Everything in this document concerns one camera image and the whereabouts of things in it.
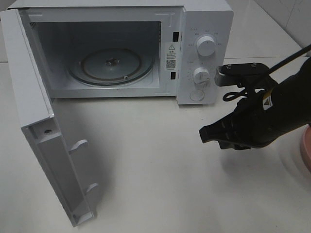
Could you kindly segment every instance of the qr code label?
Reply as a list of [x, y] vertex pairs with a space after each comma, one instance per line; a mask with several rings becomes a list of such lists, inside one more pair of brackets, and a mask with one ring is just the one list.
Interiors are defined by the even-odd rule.
[[176, 60], [166, 61], [166, 69], [175, 69], [175, 68], [176, 68]]
[[179, 66], [180, 42], [165, 43], [165, 70], [177, 71]]

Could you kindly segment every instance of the white tabletop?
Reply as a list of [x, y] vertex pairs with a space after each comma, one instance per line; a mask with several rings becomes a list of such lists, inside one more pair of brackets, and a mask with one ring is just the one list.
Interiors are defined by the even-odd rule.
[[[273, 77], [280, 82], [305, 60]], [[310, 232], [311, 175], [299, 155], [303, 127], [258, 150], [201, 143], [198, 130], [234, 109], [235, 102], [221, 100], [233, 87], [220, 88], [211, 106], [181, 107], [175, 98], [56, 100], [68, 144], [90, 142], [75, 157], [82, 183], [101, 184], [90, 194], [101, 198], [97, 218], [73, 228], [19, 129], [8, 65], [0, 64], [0, 72], [0, 232]]]
[[[286, 57], [297, 43], [253, 0], [227, 0], [234, 11], [226, 58]], [[7, 61], [0, 25], [0, 62]]]

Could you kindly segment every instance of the turntable plate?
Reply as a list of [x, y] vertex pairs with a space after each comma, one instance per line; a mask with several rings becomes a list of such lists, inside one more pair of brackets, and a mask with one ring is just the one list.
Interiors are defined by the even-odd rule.
[[69, 66], [70, 74], [91, 85], [119, 85], [132, 82], [152, 68], [152, 56], [131, 49], [108, 48], [79, 54]]

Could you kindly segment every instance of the pink object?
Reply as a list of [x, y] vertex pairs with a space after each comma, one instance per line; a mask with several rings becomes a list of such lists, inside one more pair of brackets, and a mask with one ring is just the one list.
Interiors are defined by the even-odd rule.
[[311, 171], [311, 128], [304, 131], [300, 143], [301, 157], [309, 171]]

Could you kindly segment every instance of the white microwave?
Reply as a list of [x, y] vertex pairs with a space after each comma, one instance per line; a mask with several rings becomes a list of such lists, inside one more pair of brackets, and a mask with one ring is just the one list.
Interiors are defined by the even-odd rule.
[[17, 0], [0, 14], [21, 129], [73, 226], [94, 217], [54, 98], [216, 99], [233, 12], [225, 0]]

